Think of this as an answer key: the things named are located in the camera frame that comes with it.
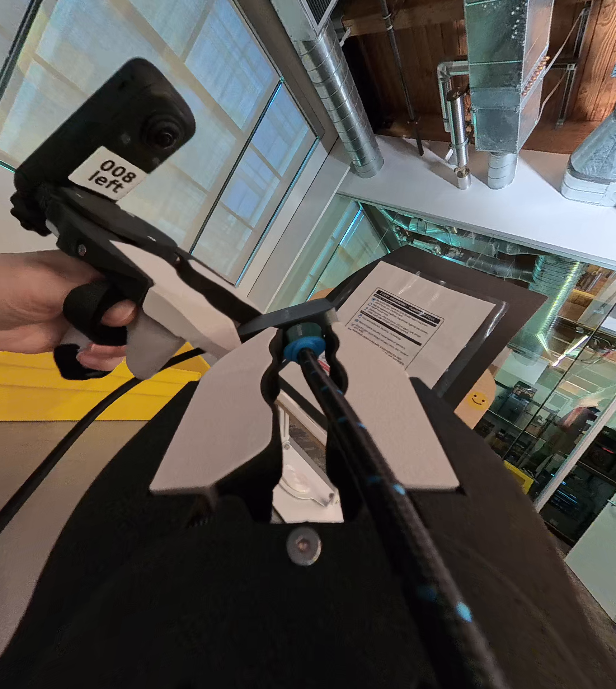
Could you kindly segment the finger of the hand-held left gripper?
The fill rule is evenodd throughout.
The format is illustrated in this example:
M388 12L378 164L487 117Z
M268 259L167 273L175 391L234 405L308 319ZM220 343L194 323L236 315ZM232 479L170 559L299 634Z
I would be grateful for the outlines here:
M217 358L241 346L232 320L177 276L153 278L147 316L171 335Z
M152 281L152 286L153 278L177 276L185 285L195 289L213 307L229 317L235 327L239 324L248 323L261 314L259 308L233 285L196 259L175 254L174 258L179 261L173 264L157 254L152 254L133 245L116 241L113 242L113 245ZM147 295L143 300L142 310L147 313Z

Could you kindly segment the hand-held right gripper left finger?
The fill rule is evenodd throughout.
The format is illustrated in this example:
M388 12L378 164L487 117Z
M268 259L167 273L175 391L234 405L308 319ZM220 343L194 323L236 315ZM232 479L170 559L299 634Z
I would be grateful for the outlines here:
M283 336L269 327L202 377L149 486L154 495L239 497L269 521L283 468L276 400Z

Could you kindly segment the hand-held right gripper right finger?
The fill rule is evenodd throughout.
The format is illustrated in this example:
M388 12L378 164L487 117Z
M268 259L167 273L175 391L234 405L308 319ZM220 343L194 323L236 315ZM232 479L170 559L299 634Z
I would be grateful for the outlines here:
M413 491L460 487L404 367L343 324L331 326L330 377L372 437L394 478Z

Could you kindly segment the person's left hand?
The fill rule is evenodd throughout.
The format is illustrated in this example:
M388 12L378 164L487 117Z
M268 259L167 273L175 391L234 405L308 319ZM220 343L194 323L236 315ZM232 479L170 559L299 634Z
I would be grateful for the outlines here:
M95 269L57 250L0 254L0 351L52 351L70 328L65 298L99 280Z

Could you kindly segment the wooden board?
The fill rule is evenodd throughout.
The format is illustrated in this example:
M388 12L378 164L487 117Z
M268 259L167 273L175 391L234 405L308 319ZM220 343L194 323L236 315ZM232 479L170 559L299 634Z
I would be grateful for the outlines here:
M474 385L471 387L469 392L474 390L483 391L488 396L491 395L493 397L492 403L494 402L497 386L495 383L492 369L486 369L484 373L480 376L480 378L476 381L476 383L474 383ZM463 423L466 424L466 426L468 426L469 428L475 428L479 421L484 417L486 412L490 409L492 403L487 409L473 409L469 407L466 403L466 397L469 394L469 392L466 394L464 399L458 404L457 408L455 409L455 414L461 421L463 421Z

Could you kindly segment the black framed instruction sign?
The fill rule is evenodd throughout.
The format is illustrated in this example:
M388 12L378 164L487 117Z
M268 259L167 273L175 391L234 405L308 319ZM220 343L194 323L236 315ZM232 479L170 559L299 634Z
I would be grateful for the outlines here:
M539 292L410 246L298 305L320 298L346 329L451 409L546 303Z

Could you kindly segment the large window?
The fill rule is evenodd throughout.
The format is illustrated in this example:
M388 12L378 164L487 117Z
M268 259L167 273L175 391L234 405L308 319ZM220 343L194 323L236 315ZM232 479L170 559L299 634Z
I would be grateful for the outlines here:
M145 58L196 133L121 206L238 285L318 135L233 1L0 1L0 163Z

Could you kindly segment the yellow plastic bin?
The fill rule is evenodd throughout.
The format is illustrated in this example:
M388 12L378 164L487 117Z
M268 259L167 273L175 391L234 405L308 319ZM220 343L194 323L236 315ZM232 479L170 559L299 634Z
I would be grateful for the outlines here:
M209 367L201 356L177 364L125 393L98 420L149 420ZM0 351L0 422L77 421L130 378L130 370L122 363L105 378L64 380L50 353Z

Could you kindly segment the ceiling air vent grille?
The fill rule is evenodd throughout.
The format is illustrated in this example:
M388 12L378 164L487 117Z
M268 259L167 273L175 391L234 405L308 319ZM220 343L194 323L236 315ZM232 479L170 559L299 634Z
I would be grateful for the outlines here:
M312 29L317 33L320 33L330 21L338 3L338 1L300 1Z

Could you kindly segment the silver insulated pipe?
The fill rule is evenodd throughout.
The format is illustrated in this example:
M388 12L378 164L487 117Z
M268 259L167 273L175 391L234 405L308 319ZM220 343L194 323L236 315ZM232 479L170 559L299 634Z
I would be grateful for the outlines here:
M450 148L446 160L453 167L458 188L466 191L471 185L468 166L468 135L466 131L466 88L455 86L455 79L468 75L466 58L443 61L437 66L437 84L444 130L450 133Z

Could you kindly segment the black ceiling pipe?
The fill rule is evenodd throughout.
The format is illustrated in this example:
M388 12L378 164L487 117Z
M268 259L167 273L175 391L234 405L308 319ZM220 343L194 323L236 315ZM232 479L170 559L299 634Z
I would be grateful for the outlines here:
M395 69L398 74L398 79L400 82L401 89L404 95L404 102L406 105L406 113L408 116L408 123L413 129L415 142L417 146L417 152L420 157L424 156L424 146L422 143L422 137L420 133L419 116L417 114L416 108L413 103L413 99L410 94L410 89L408 87L408 82L406 80L406 74L404 72L404 65L401 60L401 54L399 51L398 41L395 33L395 27L393 25L392 11L390 9L388 1L379 1L381 16L384 21L384 26L386 30L386 35L389 40L390 49L392 51L393 61L395 63Z

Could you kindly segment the round metal duct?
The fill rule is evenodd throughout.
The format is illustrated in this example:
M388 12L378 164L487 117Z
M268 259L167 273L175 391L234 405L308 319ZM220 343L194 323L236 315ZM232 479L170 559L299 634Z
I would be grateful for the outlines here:
M294 46L353 171L360 178L374 177L384 158L332 23L328 22L314 40L295 41Z

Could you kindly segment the rectangular metal duct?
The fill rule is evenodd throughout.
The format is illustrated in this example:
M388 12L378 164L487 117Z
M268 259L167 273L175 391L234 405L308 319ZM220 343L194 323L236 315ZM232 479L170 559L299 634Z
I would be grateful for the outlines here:
M553 1L465 1L475 150L488 153L487 184L514 180L519 152L541 116Z

